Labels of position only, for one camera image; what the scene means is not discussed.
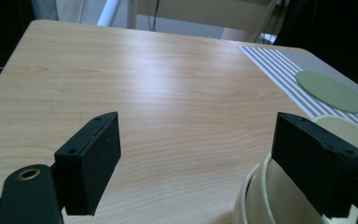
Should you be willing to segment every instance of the green plate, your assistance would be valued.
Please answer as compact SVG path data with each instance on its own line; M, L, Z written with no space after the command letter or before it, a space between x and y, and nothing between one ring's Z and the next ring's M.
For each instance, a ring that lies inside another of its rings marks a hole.
M330 77L312 72L299 72L298 84L327 105L358 114L358 94Z

